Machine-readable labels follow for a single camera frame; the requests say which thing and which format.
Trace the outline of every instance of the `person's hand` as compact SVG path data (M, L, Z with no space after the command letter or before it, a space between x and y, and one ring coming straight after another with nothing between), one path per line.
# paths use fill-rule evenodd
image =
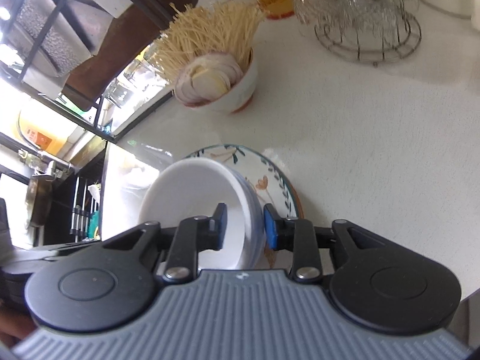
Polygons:
M0 341L12 347L17 339L23 340L37 326L28 315L0 305Z

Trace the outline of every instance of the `white countertop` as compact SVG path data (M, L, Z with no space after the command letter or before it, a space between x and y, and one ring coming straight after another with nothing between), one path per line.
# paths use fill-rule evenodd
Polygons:
M378 68L330 54L294 17L267 21L245 110L202 115L172 100L120 146L135 140L174 159L217 143L251 147L284 171L315 225L346 218L424 254L467 297L480 287L480 34L424 5L416 16L419 49Z

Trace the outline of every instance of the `bright light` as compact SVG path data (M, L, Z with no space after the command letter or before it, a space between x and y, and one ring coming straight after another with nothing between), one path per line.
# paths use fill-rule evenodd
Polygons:
M6 44L0 44L0 61L6 65L12 65L13 63L23 64L22 59L18 56L17 51L11 49Z
M10 12L4 7L0 7L0 19L8 20L10 19Z

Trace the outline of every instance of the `wire cup rack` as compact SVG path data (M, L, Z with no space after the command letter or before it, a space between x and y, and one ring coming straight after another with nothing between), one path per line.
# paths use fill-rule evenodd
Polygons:
M294 0L301 26L312 30L323 47L374 66L417 50L422 29L410 11L418 6L418 0Z

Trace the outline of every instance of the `metal shelf rack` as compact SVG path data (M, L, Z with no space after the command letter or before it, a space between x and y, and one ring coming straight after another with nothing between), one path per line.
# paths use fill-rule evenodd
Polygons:
M50 109L54 110L58 114L66 117L68 120L73 121L78 126L84 128L87 131L93 132L95 135L105 139L108 142L116 143L119 139L121 139L125 134L127 134L133 127L135 127L138 123L140 123L143 119L145 119L149 114L151 114L155 109L157 109L160 105L164 104L168 99L171 98L172 94L168 93L161 99L159 99L154 105L148 107L143 113L141 113L135 120L133 120L129 125L122 129L118 134L111 133L110 131L106 130L103 126L99 125L100 114L104 102L104 97L100 97L97 99L96 102L92 102L91 99L87 99L81 93L78 93L72 87L66 85L70 91L75 91L79 96L83 97L85 100L92 104L92 107L96 109L95 117L93 122L89 122L82 118L80 115L73 112L71 109L66 107L64 104L56 101L55 99L51 99L46 95L39 93L35 88L28 85L23 81L27 69L31 66L35 54L39 50L42 42L44 41L47 33L51 29L52 25L55 23L60 11L65 6L68 0L59 0L54 10L51 12L49 17L47 18L45 25L43 26L42 30L40 31L37 38L34 40L34 44L25 58L24 65L21 70L18 72L17 69L13 69L12 67L7 66L5 63L0 61L0 78L4 81L8 82L17 90L26 93L30 97L38 100L40 103L46 105ZM150 9L148 5L146 5L142 0L131 0L145 15L153 21L157 26L160 28L165 27L168 23L173 19L172 15L169 11L160 3L158 0L147 0L148 3L154 8ZM5 23L3 28L0 28L3 32L4 38L10 30L12 29L16 17L21 10L24 0L15 0L11 9L10 9L10 19Z

